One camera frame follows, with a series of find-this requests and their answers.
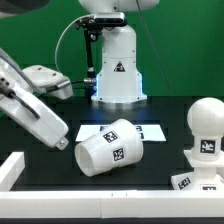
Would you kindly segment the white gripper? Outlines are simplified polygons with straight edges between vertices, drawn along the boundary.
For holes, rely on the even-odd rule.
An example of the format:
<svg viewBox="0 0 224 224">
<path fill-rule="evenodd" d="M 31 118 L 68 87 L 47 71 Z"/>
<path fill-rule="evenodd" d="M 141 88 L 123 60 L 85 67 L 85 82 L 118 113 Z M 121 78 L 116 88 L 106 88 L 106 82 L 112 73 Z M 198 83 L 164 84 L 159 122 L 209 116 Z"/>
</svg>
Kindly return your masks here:
<svg viewBox="0 0 224 224">
<path fill-rule="evenodd" d="M 23 69 L 0 49 L 0 111 L 48 147 L 65 148 L 67 124 L 37 96 L 47 90 L 35 85 Z"/>
</svg>

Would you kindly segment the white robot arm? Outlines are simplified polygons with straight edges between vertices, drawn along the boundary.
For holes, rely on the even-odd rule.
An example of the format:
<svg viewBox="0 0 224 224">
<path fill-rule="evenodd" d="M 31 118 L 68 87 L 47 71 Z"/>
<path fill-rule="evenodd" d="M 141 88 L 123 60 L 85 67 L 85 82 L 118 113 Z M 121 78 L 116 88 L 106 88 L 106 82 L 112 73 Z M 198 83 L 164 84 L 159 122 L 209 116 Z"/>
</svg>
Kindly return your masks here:
<svg viewBox="0 0 224 224">
<path fill-rule="evenodd" d="M 99 37 L 102 68 L 94 71 L 92 54 L 87 54 L 88 80 L 92 103 L 129 106 L 146 99 L 142 75 L 136 67 L 136 33 L 125 14 L 156 7 L 160 0 L 78 0 L 88 11 L 74 21 L 83 28 L 86 48 Z M 0 111 L 4 112 L 38 140 L 51 148 L 68 145 L 68 126 L 36 95 L 51 93 L 61 99 L 73 95 L 70 79 L 59 70 L 35 65 L 21 69 L 0 49 Z"/>
</svg>

